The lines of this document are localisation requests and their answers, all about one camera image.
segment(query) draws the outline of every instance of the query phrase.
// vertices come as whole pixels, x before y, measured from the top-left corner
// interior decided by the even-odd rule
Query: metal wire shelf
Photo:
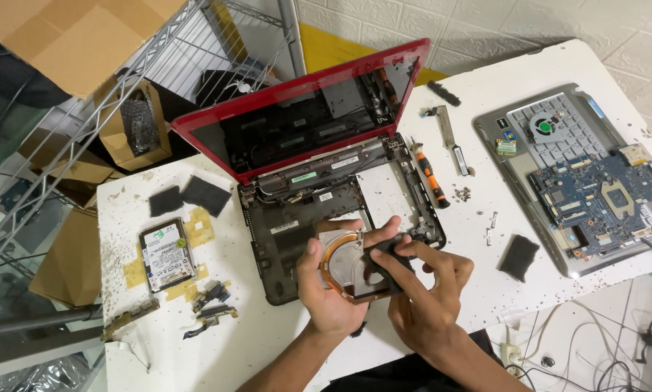
[[[16,234],[38,212],[47,197],[56,191],[62,174],[74,165],[94,139],[92,136],[97,135],[142,78],[147,77],[183,98],[194,101],[201,88],[208,88],[211,93],[215,89],[226,88],[226,85],[220,85],[221,83],[214,86],[198,86],[202,72],[228,70],[252,78],[254,83],[250,85],[250,91],[255,91],[264,83],[278,82],[271,77],[271,71],[286,48],[290,48],[290,53],[292,52],[294,31],[294,26],[286,26],[282,20],[237,1],[189,0],[124,64],[122,68],[127,70],[119,76],[117,85],[103,100],[109,103],[96,106],[91,98],[72,99],[60,107],[52,108],[31,131],[33,133],[48,124],[47,128],[51,130],[48,138],[52,133],[59,132],[69,135],[70,140],[37,176],[15,206],[0,220],[0,260],[12,265],[17,264],[12,261],[15,256],[18,259],[18,255],[10,250],[13,248],[10,244]],[[292,58],[291,66],[294,63],[295,59]],[[294,71],[295,74],[300,74],[299,70]],[[230,99],[234,98],[237,91],[239,89],[234,90]],[[120,98],[109,101],[114,96]],[[210,106],[214,103],[203,102],[202,105]],[[103,118],[102,111],[108,107],[113,110]],[[0,189],[0,195],[8,190],[10,183],[19,178],[20,172],[30,172],[28,165],[48,138],[45,138],[30,156],[25,157],[25,162]],[[75,148],[76,141],[82,141],[83,148]],[[55,167],[62,157],[67,157],[69,161],[63,167]],[[49,179],[48,175],[55,169],[61,170],[62,174],[54,180],[52,177]],[[22,212],[23,217],[17,219],[16,214],[19,211],[25,213]],[[31,269],[25,270],[22,271],[24,275],[33,275]]]

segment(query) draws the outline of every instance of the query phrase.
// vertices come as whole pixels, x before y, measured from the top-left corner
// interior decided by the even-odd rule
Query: electrical outlet
[[[500,344],[500,361],[502,361],[503,366],[506,368],[509,365],[519,366],[519,358],[522,358],[522,349],[513,344]],[[520,376],[520,370],[517,368],[509,368],[507,371],[515,377]]]

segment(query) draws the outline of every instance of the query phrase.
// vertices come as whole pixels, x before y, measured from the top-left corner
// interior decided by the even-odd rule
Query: hand
[[[400,224],[401,218],[392,216],[382,228],[364,234],[364,246],[372,246],[393,238],[398,234]],[[337,229],[357,230],[362,225],[362,219],[322,220],[317,226],[316,235]],[[353,305],[335,290],[324,289],[318,277],[322,253],[321,243],[316,238],[310,238],[304,254],[296,264],[299,275],[299,300],[309,311],[311,323],[318,332],[335,335],[342,340],[362,325],[369,304]]]
[[[413,241],[395,248],[401,256],[417,256],[423,271],[435,274],[435,285],[427,290],[414,273],[388,254],[372,250],[372,260],[384,267],[404,292],[391,297],[389,318],[393,328],[411,350],[443,371],[453,361],[455,343],[466,334],[456,325],[461,290],[469,281],[473,262],[466,257],[441,252]]]

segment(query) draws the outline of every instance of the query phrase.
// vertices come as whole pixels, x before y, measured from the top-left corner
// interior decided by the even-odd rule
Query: barcode sticker
[[[340,162],[336,162],[333,165],[331,165],[331,169],[338,169],[339,167],[343,167],[345,165],[349,165],[351,163],[356,163],[358,160],[360,160],[359,157],[354,156],[352,158],[348,158],[346,160],[341,160]]]
[[[299,226],[299,221],[296,220],[294,222],[289,222],[284,225],[275,227],[274,229],[270,229],[270,234],[278,234],[279,232],[284,232],[287,229],[291,229],[293,227]]]

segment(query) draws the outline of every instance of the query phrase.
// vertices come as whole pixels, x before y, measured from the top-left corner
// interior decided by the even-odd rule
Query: white tiled wall
[[[296,0],[300,22],[376,49],[430,37],[448,75],[587,42],[652,132],[652,0]]]

